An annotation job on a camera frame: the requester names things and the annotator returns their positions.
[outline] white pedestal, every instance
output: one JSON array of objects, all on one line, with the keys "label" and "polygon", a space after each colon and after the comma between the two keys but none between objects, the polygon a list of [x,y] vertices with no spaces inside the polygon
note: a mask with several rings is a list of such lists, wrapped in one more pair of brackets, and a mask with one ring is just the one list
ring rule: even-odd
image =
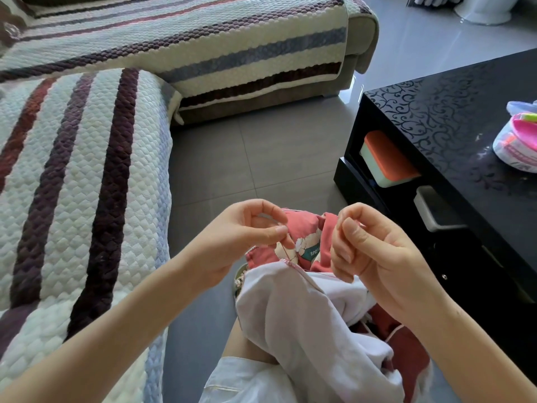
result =
[{"label": "white pedestal", "polygon": [[475,24],[498,25],[511,19],[511,9],[518,0],[464,0],[455,13]]}]

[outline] floor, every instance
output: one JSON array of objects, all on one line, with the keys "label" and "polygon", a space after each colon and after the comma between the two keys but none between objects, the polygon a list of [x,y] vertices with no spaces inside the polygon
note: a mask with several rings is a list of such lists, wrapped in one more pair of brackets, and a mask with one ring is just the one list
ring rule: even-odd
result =
[{"label": "floor", "polygon": [[[180,251],[231,203],[265,198],[280,206],[337,213],[346,205],[332,178],[362,90],[387,86],[537,47],[537,23],[461,23],[450,10],[406,8],[406,0],[366,0],[381,25],[365,75],[339,97],[314,98],[174,133],[170,161],[170,251]],[[232,273],[172,323],[164,403],[195,403],[235,319]],[[460,402],[436,371],[437,403]]]}]

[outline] person's left arm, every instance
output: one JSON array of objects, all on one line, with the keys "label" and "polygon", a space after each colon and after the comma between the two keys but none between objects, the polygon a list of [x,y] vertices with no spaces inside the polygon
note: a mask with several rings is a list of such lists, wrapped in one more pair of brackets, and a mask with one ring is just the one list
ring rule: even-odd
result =
[{"label": "person's left arm", "polygon": [[11,383],[0,402],[102,402],[152,340],[248,249],[280,241],[291,247],[286,222],[261,199],[231,205],[115,307]]}]

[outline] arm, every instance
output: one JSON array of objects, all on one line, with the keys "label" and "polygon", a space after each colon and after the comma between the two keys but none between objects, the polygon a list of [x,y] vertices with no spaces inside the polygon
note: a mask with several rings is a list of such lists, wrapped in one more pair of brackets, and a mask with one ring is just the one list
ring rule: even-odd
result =
[{"label": "arm", "polygon": [[414,332],[465,403],[537,401],[537,388],[448,296],[420,251],[386,216],[363,203],[342,210],[331,255],[336,276],[351,281],[358,275]]},{"label": "arm", "polygon": [[285,213],[267,201],[231,205],[120,303],[16,379],[0,402],[102,402],[151,341],[248,249],[280,241],[292,247],[282,223]]}]

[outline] table top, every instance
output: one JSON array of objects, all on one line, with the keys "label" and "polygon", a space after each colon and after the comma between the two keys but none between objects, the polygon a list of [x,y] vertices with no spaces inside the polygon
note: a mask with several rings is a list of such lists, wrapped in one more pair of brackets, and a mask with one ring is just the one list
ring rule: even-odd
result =
[{"label": "table top", "polygon": [[489,250],[502,264],[514,263],[515,275],[537,293],[537,174],[509,167],[492,151],[510,118],[507,102],[537,99],[537,49],[366,96],[449,183],[440,194],[471,229],[491,237]]}]

